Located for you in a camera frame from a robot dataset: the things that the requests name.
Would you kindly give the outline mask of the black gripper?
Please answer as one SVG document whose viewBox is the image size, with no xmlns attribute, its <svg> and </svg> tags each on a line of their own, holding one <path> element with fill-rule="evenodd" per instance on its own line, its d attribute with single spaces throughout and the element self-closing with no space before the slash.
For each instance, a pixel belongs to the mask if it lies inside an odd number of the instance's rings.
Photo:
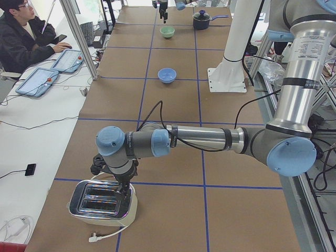
<svg viewBox="0 0 336 252">
<path fill-rule="evenodd" d="M 168 18 L 168 13 L 166 12 L 168 7 L 168 0 L 158 0 L 159 4 L 159 12 L 162 14 L 163 23 L 166 23 L 166 20 Z"/>
<path fill-rule="evenodd" d="M 138 160 L 128 160 L 128 162 L 119 168 L 112 168 L 112 174 L 119 182 L 118 200 L 120 201 L 120 210 L 128 210 L 131 202 L 130 181 L 137 176 Z"/>
</svg>

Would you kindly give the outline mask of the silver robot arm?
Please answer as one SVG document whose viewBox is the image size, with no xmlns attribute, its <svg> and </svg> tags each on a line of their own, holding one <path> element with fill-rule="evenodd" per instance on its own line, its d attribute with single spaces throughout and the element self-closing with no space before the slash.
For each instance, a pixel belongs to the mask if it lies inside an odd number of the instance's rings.
<svg viewBox="0 0 336 252">
<path fill-rule="evenodd" d="M 195 2 L 196 0 L 175 0 L 175 6 L 177 8 L 177 10 L 181 11 L 185 8 L 185 6 L 187 4 L 190 4 L 192 2 Z M 159 14 L 160 14 L 160 19 L 163 20 L 163 23 L 165 24 L 167 19 L 168 19 L 168 13 L 167 13 L 167 9 L 168 9 L 168 0 L 158 0 L 158 1 L 152 1 L 152 6 L 155 9 L 159 9 Z"/>
<path fill-rule="evenodd" d="M 214 129 L 147 121 L 128 133 L 105 127 L 96 136 L 92 173 L 112 174 L 119 183 L 117 199 L 125 202 L 138 159 L 167 155 L 180 143 L 249 155 L 282 176 L 308 171 L 317 155 L 308 120 L 328 49 L 335 44 L 335 1 L 272 1 L 269 34 L 273 41 L 290 34 L 293 42 L 276 112 L 265 127 Z"/>
</svg>

